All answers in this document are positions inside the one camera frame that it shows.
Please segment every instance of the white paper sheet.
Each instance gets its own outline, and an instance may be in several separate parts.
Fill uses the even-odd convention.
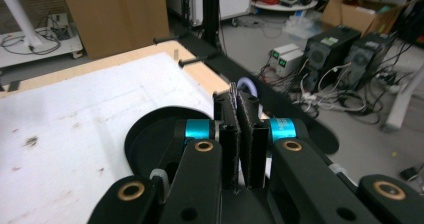
[[[0,99],[0,223],[86,223],[143,115],[213,102],[164,53]]]

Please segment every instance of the cardboard box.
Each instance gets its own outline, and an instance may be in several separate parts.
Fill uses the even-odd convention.
[[[90,58],[153,44],[169,36],[165,0],[66,0]]]
[[[351,27],[362,32],[362,36],[373,31],[387,34],[402,9],[411,3],[398,6],[371,0],[330,0],[321,21],[331,26]]]

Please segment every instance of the wooden board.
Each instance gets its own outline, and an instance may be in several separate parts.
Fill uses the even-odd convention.
[[[211,94],[225,82],[201,63],[186,68],[191,79],[169,56],[152,56],[163,50],[192,57],[164,43],[24,81],[0,99],[0,223],[86,222],[131,174],[123,142],[137,119],[169,105],[212,115]]]

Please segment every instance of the wheel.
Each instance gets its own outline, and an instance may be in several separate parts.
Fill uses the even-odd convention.
[[[76,52],[72,52],[72,58],[74,58],[75,60],[84,56],[83,51],[76,51]]]
[[[231,25],[233,27],[238,27],[238,18],[231,19]]]

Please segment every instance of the gray floor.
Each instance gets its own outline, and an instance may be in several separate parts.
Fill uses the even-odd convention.
[[[288,43],[295,43],[303,48],[306,39],[282,31],[287,18],[284,13],[261,12],[240,17],[238,27],[224,22],[222,33],[228,56],[256,74],[266,63],[268,52],[272,48]],[[178,24],[172,22],[171,27],[175,26]],[[398,45],[392,48],[388,56],[397,52]],[[413,47],[401,56],[397,68],[405,72],[414,71],[423,60],[424,50]],[[5,68],[1,80],[4,85],[89,61],[91,60],[87,57],[73,60],[71,56],[64,55],[20,64]],[[418,89],[417,95],[411,100],[402,129],[395,133],[383,133],[379,125],[359,123],[345,113],[320,110],[318,120],[333,130],[340,141],[340,150],[330,158],[343,166],[353,181],[358,182],[362,176],[370,174],[399,178],[398,173],[401,170],[424,162],[424,145],[421,139],[424,137],[424,83]],[[383,120],[387,117],[394,98],[394,95],[384,96]],[[416,182],[410,185],[419,190]]]

